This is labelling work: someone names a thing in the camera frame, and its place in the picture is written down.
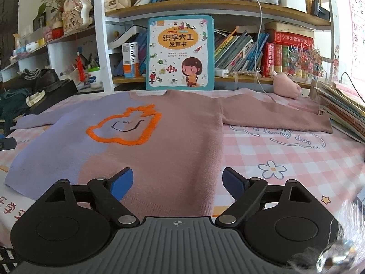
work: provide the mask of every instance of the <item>paper stack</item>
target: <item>paper stack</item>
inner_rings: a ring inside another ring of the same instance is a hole
[[[330,116],[332,126],[365,144],[365,104],[346,96],[335,85],[322,84],[317,90],[321,111]]]

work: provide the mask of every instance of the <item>black striped cloth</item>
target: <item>black striped cloth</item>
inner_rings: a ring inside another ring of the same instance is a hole
[[[20,262],[13,249],[0,246],[0,274],[8,274]]]

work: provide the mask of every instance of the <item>pink stuffed toy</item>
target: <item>pink stuffed toy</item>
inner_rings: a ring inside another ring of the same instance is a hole
[[[274,93],[287,98],[298,100],[302,95],[302,88],[294,83],[285,73],[274,73]]]

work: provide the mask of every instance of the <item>cartoon girl illustration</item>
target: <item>cartoon girl illustration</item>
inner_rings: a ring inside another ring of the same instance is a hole
[[[150,83],[152,84],[155,79],[156,79],[156,72],[152,72],[150,75]]]
[[[186,58],[181,65],[182,73],[186,76],[188,87],[197,87],[198,75],[201,74],[203,65],[197,58]]]

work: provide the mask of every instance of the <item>pink checkered bedsheet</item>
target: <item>pink checkered bedsheet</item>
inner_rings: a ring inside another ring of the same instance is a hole
[[[147,92],[141,94],[162,94],[163,92]],[[197,92],[210,97],[228,97],[239,93],[251,94],[257,99],[271,101],[264,93],[249,89],[238,91]],[[81,100],[92,100],[104,94],[76,95],[64,100],[50,110],[75,103]],[[273,98],[283,105],[317,112],[318,106],[310,99],[299,101],[282,98],[272,94]],[[6,169],[12,160],[26,145],[42,134],[47,127],[28,130],[16,130],[11,137],[17,139],[18,146],[14,150],[1,152],[0,175],[5,178]],[[322,202],[334,215],[346,199],[353,200],[365,185],[365,146],[348,138],[334,129],[333,135],[323,132],[295,132],[278,129],[263,129],[252,127],[236,127],[224,125],[224,159],[222,171],[230,166],[244,177],[265,178],[269,184],[283,185],[288,179],[297,179]],[[14,198],[23,204],[17,205],[11,213],[1,213],[0,241],[8,244],[8,236],[15,216],[21,215],[20,210],[26,210],[32,201],[21,195],[12,196],[8,187],[1,183],[1,193],[7,195],[7,202]],[[7,204],[0,204],[0,210]],[[218,180],[214,203],[213,217],[222,213],[233,203],[233,198],[225,190],[221,179]]]

